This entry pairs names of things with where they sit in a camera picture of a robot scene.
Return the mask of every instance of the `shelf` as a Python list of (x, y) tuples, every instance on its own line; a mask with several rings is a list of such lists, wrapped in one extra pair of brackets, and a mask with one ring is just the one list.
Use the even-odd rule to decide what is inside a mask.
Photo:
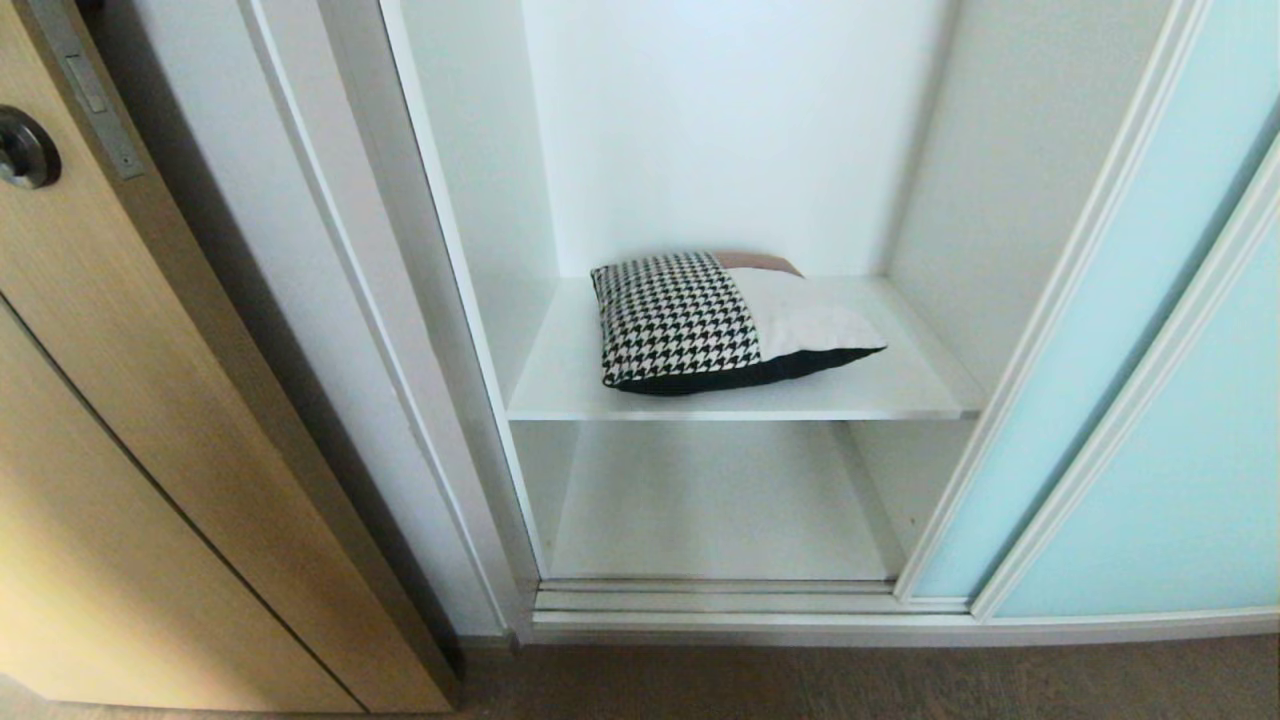
[(887, 580), (904, 562), (833, 423), (585, 423), (550, 550), (559, 580)]
[(879, 277), (810, 278), (858, 307), (888, 348), (850, 365), (769, 386), (652, 397), (600, 383), (591, 282), (559, 281), (509, 420), (950, 420), (978, 414), (982, 389), (893, 286)]

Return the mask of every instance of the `carpet floor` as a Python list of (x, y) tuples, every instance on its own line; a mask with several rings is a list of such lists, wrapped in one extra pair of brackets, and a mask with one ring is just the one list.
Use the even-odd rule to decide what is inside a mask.
[[(973, 650), (526, 647), (515, 657), (483, 650), (467, 655), (466, 698), (452, 717), (1275, 719), (1277, 648), (1275, 635), (1258, 635)], [(0, 717), (282, 716), (51, 703), (0, 676)]]

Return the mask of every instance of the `black pillow edge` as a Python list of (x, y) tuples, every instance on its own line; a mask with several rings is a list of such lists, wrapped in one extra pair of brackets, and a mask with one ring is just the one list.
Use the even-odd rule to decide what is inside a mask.
[(799, 350), (780, 355), (764, 363), (716, 370), (710, 373), (689, 373), (684, 375), (660, 375), (639, 380), (623, 380), (607, 384), (613, 389), (636, 395), (655, 395), (673, 397), (717, 389), (736, 389), (772, 384), (781, 380), (803, 378), (822, 370), (840, 368), (868, 355), (874, 355), (884, 347), (837, 347), (833, 350)]

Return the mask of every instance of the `black and white pillow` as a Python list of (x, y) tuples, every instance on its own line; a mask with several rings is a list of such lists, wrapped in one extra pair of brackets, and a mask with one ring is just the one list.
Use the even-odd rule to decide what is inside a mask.
[(787, 272), (675, 252), (591, 270), (604, 384), (689, 395), (799, 378), (886, 347), (856, 311)]

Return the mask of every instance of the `white wardrobe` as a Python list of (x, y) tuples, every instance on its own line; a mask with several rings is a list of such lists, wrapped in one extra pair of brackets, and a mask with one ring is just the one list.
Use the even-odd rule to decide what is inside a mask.
[[(1169, 5), (384, 0), (539, 610), (938, 612), (895, 583), (1079, 261)], [(673, 250), (781, 255), (888, 350), (605, 388), (588, 272)]]

